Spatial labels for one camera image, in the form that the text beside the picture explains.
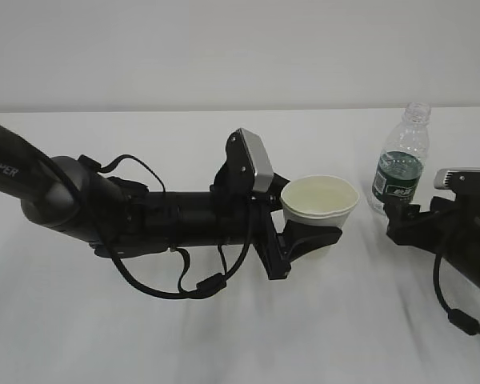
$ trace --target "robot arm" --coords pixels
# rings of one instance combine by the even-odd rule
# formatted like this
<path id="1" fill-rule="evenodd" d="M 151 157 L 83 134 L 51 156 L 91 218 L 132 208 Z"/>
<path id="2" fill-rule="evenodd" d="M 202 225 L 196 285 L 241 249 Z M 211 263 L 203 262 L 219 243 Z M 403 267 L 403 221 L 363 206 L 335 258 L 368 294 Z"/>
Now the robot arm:
<path id="1" fill-rule="evenodd" d="M 277 233 L 271 212 L 282 208 L 288 180 L 277 175 L 259 136 L 240 129 L 229 136 L 226 162 L 207 192 L 149 192 L 139 182 L 101 174 L 110 166 L 81 156 L 48 159 L 0 126 L 0 191 L 21 199 L 33 223 L 88 242 L 96 255 L 112 258 L 123 277 L 147 294 L 163 298 L 205 298 L 226 286 L 252 243 L 269 279 L 284 279 L 290 263 L 335 244 L 342 231 L 288 221 Z M 244 244 L 230 271 L 202 282 L 201 294 L 158 294 L 127 272 L 122 258 L 189 246 Z"/>

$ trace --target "green bottle label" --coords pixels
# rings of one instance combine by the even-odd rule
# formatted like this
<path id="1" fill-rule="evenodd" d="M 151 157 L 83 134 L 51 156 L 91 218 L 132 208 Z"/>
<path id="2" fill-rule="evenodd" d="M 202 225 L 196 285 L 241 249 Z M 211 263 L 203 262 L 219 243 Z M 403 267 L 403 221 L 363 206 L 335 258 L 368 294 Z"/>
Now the green bottle label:
<path id="1" fill-rule="evenodd" d="M 381 156 L 372 193 L 381 202 L 389 200 L 409 204 L 416 192 L 423 165 L 410 154 L 389 152 Z"/>

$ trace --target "cable connector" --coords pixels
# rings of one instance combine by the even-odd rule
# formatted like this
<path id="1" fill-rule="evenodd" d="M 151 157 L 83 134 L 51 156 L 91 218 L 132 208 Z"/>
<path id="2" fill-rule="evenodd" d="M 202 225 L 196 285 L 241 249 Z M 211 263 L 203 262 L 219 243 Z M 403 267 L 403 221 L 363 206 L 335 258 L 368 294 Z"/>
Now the cable connector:
<path id="1" fill-rule="evenodd" d="M 448 320 L 467 333 L 469 336 L 475 336 L 480 331 L 480 322 L 476 318 L 472 318 L 466 312 L 461 310 L 451 310 L 448 312 Z"/>
<path id="2" fill-rule="evenodd" d="M 197 291 L 203 292 L 205 296 L 213 296 L 220 290 L 226 288 L 226 279 L 223 274 L 214 274 L 202 282 L 196 284 Z"/>
<path id="3" fill-rule="evenodd" d="M 102 165 L 97 162 L 96 160 L 93 160 L 92 158 L 89 158 L 85 156 L 84 154 L 81 154 L 80 157 L 78 158 L 78 162 L 93 172 L 99 172 L 102 169 Z"/>

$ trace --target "table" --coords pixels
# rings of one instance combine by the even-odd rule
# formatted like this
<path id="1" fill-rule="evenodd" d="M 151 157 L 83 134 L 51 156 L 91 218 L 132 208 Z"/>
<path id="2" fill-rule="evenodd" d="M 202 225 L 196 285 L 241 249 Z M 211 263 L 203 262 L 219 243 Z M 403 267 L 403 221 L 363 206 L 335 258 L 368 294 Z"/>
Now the table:
<path id="1" fill-rule="evenodd" d="M 0 114 L 50 156 L 102 163 L 131 153 L 169 190 L 207 190 L 229 133 L 259 134 L 275 170 L 335 174 L 362 192 L 340 243 L 269 282 L 251 250 L 228 287 L 205 301 L 168 302 L 124 282 L 84 243 L 36 227 L 0 194 L 0 383 L 330 382 L 480 384 L 480 336 L 450 325 L 434 296 L 433 256 L 393 244 L 366 203 L 384 137 L 399 109 Z M 416 200 L 437 169 L 480 166 L 480 108 L 436 108 Z M 116 175 L 158 185 L 133 162 Z M 282 218 L 277 216 L 278 226 Z M 226 248 L 231 264 L 239 248 Z M 221 270 L 214 248 L 191 249 L 186 283 Z M 128 260 L 143 282 L 175 290 L 182 261 Z M 447 264 L 452 305 L 480 319 L 480 291 Z"/>

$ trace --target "cup rim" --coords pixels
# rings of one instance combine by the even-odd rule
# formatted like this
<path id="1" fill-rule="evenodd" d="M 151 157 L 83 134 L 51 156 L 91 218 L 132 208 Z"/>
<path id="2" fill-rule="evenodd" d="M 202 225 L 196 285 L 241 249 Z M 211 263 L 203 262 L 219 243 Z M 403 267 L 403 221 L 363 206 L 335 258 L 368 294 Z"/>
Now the cup rim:
<path id="1" fill-rule="evenodd" d="M 304 180 L 304 179 L 307 179 L 307 178 L 335 178 L 337 180 L 340 180 L 340 181 L 344 182 L 345 184 L 347 184 L 348 187 L 351 188 L 353 192 L 355 192 L 356 199 L 347 208 L 343 208 L 341 210 L 332 210 L 331 212 L 328 212 L 328 213 L 312 214 L 312 213 L 309 213 L 309 212 L 304 213 L 304 212 L 300 212 L 298 210 L 295 210 L 295 209 L 291 208 L 290 206 L 288 206 L 288 204 L 286 204 L 286 202 L 284 201 L 284 198 L 283 198 L 284 192 L 285 192 L 286 188 L 288 188 L 291 183 L 298 182 L 300 180 Z M 332 174 L 310 174 L 310 175 L 304 176 L 302 178 L 292 180 L 282 188 L 281 197 L 280 197 L 281 204 L 289 212 L 291 212 L 291 213 L 293 213 L 297 216 L 301 216 L 303 218 L 316 218 L 316 219 L 319 219 L 319 218 L 335 218 L 337 216 L 342 216 L 344 214 L 348 214 L 349 212 L 351 212 L 356 207 L 356 205 L 359 203 L 360 198 L 361 198 L 361 196 L 360 196 L 359 192 L 354 188 L 354 186 L 352 186 L 352 184 L 350 182 L 348 182 L 344 178 L 340 178 L 339 176 L 334 176 Z"/>

